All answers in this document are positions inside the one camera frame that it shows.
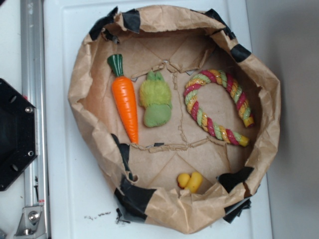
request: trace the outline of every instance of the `toy carrot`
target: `toy carrot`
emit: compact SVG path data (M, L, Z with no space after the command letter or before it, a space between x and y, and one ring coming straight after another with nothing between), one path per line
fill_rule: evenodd
M138 114L132 81L125 77L122 67L122 55L116 54L108 58L116 78L112 83L113 97L118 108L126 133L132 143L139 143Z

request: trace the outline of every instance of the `green carrot top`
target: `green carrot top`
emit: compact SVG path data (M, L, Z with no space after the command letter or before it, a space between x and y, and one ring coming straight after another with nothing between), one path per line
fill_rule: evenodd
M115 54L108 58L108 63L116 77L123 76L123 57L121 54Z

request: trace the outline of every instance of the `green plush toy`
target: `green plush toy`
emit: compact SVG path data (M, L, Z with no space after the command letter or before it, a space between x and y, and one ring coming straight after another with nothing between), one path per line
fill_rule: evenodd
M145 108L144 124L147 127L161 126L171 117L171 91L159 71L148 72L140 87L140 105Z

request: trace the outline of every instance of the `screw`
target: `screw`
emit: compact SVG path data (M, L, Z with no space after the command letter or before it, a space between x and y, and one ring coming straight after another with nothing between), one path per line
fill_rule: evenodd
M31 234L31 229L27 228L23 230L23 235L30 235Z
M32 211L29 213L29 220L32 223L36 223L40 219L40 214L37 213L36 211Z
M27 112L28 114L32 113L33 112L33 108L32 107L27 107L27 108L25 108L25 112Z

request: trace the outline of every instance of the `rope ring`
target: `rope ring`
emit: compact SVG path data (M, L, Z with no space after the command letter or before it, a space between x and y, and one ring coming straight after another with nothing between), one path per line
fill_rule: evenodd
M230 94L236 104L238 115L243 121L245 127L254 126L254 118L251 113L251 108L242 87L238 84L237 80L232 77L232 75L221 70L201 71L186 84L184 97L187 112L192 116L197 124L211 136L227 143L246 147L249 144L249 138L213 122L202 108L199 107L199 102L197 101L198 89L210 82L222 85Z

